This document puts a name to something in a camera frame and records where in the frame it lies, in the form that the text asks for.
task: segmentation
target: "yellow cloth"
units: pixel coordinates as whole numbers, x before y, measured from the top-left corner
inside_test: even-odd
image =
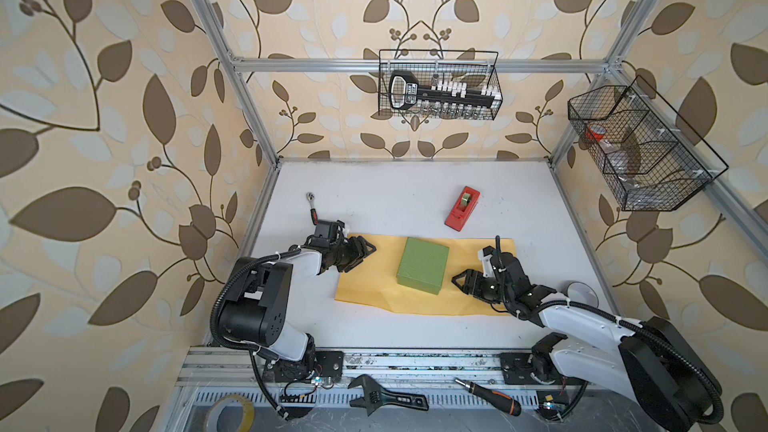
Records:
[[[397,283],[397,269],[408,237],[361,235],[376,246],[376,252],[348,273],[340,274],[336,300],[371,305],[397,314],[496,315],[491,306],[466,295],[451,283],[451,277],[468,268],[482,270],[478,250],[494,245],[492,238],[426,238],[449,247],[446,275],[437,295]],[[502,250],[514,254],[514,241],[502,239]]]

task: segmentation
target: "leaf pattern wallpaper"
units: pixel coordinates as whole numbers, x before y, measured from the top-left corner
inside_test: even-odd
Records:
[[[566,101],[588,86],[577,73],[501,74],[504,103],[489,121],[378,110],[370,76],[256,72],[247,79],[278,155],[314,159],[543,158],[568,124]]]
[[[768,0],[661,0],[624,64],[730,164],[720,178],[768,220]],[[668,318],[723,385],[704,432],[768,430],[768,267],[704,194],[675,212],[619,212],[574,144],[558,167],[624,312]]]
[[[0,428],[148,431],[254,210],[260,144],[189,0],[2,3]]]
[[[210,0],[239,56],[360,58],[364,49],[601,59],[634,0]]]

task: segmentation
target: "white table surface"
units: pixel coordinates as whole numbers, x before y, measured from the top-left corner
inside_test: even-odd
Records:
[[[480,201],[461,232],[444,225],[464,186]],[[261,257],[312,235],[306,193],[320,218],[351,232],[424,238],[512,238],[533,284],[583,282],[609,310],[543,162],[287,162],[252,253]],[[318,347],[528,348],[549,330],[507,314],[424,316],[334,300],[339,273],[294,277],[286,319]]]

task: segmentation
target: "tape roll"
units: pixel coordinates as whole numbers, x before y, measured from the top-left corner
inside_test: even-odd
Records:
[[[239,394],[225,395],[216,401],[216,404],[210,406],[203,422],[203,432],[218,432],[216,425],[219,423],[219,417],[224,408],[238,403],[243,408],[243,418],[240,419],[240,425],[236,432],[248,432],[250,426],[254,425],[254,404]]]

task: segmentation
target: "black wire basket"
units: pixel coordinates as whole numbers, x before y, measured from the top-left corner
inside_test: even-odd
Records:
[[[669,108],[674,125],[651,108],[652,99]],[[642,76],[629,86],[602,86],[570,99],[568,120],[624,211],[675,210],[728,169]]]
[[[498,52],[379,51],[379,116],[494,120],[504,97]]]

